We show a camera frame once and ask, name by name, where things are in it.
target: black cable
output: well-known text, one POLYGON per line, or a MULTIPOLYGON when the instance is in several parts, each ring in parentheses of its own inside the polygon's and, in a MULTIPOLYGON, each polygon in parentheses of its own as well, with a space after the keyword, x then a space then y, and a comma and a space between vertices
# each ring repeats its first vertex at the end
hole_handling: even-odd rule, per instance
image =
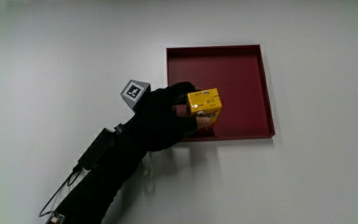
POLYGON ((65 185, 65 183, 67 182, 67 186, 71 186, 74 181, 77 179, 77 177, 80 175, 82 171, 82 167, 77 164, 74 168, 73 168, 73 172, 71 172, 71 174, 67 177, 67 179, 63 182, 63 184, 59 187, 59 189, 55 192, 55 194, 52 196, 52 198, 50 198, 50 200, 48 201, 48 203, 44 206, 44 208, 41 210, 41 212, 39 213, 38 217, 42 217, 44 215, 48 215, 51 214, 55 211, 49 211, 49 212, 45 212, 44 214, 42 214, 42 212, 47 208, 47 206, 49 205, 49 203, 52 201, 52 199, 56 196, 56 194, 62 189, 62 187, 65 185), (75 173, 78 173, 77 176, 74 178, 74 180, 70 183, 70 179, 73 177, 73 175, 75 173))
POLYGON ((71 174, 68 176, 68 181, 67 181, 67 187, 71 186, 74 181, 78 178, 78 176, 81 174, 82 172, 82 166, 80 164, 77 164, 77 166, 75 166, 73 168, 73 172, 71 172, 71 174), (70 179, 73 177, 73 175, 77 172, 77 176, 74 178, 74 180, 70 183, 70 179))

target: white wall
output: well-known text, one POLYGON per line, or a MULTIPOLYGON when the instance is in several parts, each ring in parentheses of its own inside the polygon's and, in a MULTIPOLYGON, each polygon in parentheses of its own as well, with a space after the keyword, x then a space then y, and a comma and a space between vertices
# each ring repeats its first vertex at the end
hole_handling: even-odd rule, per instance
POLYGON ((167 45, 238 44, 264 46, 277 135, 155 153, 104 223, 358 223, 358 1, 153 0, 0 2, 0 223, 45 223, 167 45))

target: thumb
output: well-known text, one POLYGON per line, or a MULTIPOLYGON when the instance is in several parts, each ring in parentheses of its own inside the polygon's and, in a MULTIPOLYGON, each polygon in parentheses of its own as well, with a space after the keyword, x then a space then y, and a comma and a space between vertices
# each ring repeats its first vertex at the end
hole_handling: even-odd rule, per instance
POLYGON ((204 116, 197 116, 196 120, 197 128, 203 128, 212 124, 212 120, 204 116))

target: red square tray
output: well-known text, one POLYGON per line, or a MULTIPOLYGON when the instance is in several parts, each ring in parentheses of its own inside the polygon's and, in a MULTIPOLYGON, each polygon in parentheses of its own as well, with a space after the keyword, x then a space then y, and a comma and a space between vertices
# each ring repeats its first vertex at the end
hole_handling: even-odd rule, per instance
POLYGON ((271 138, 272 111, 259 45, 167 49, 168 85, 217 88, 222 110, 213 131, 183 141, 271 138))

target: yellow box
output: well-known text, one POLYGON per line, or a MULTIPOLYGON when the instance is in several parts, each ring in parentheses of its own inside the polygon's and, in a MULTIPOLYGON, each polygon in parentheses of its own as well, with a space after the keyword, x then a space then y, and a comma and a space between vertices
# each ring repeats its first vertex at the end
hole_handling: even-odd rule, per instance
POLYGON ((212 123, 215 123, 222 109, 218 89, 213 88, 210 90, 188 93, 187 107, 191 116, 207 116, 212 120, 212 123))

